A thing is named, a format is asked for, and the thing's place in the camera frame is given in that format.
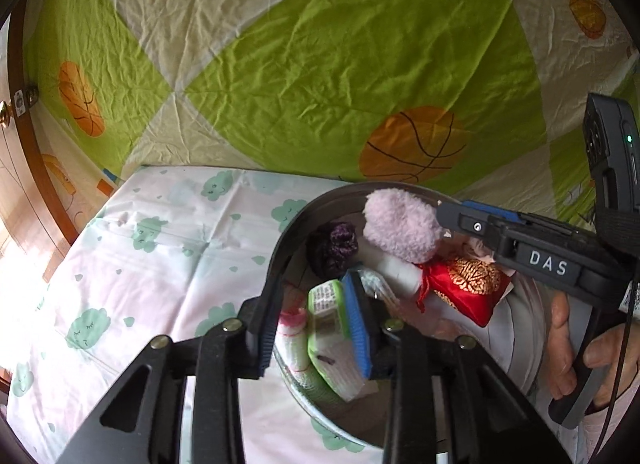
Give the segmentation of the person's right hand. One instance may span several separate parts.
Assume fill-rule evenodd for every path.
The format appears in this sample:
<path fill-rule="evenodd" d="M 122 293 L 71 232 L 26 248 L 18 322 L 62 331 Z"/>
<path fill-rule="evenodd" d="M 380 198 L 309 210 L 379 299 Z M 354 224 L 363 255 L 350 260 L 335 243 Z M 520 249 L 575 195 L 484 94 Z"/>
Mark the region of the person's right hand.
<path fill-rule="evenodd" d="M 570 304 L 562 292 L 555 292 L 551 302 L 551 326 L 547 342 L 546 382 L 552 398 L 560 400 L 573 392 L 577 377 L 573 370 L 574 352 L 570 344 Z M 597 409 L 612 400 L 614 380 L 620 351 L 623 346 L 625 325 L 610 328 L 595 338 L 584 353 L 584 363 L 590 369 L 610 368 L 608 376 L 593 398 Z M 639 325 L 634 322 L 629 331 L 623 369 L 618 383 L 618 396 L 631 386 L 639 372 Z"/>

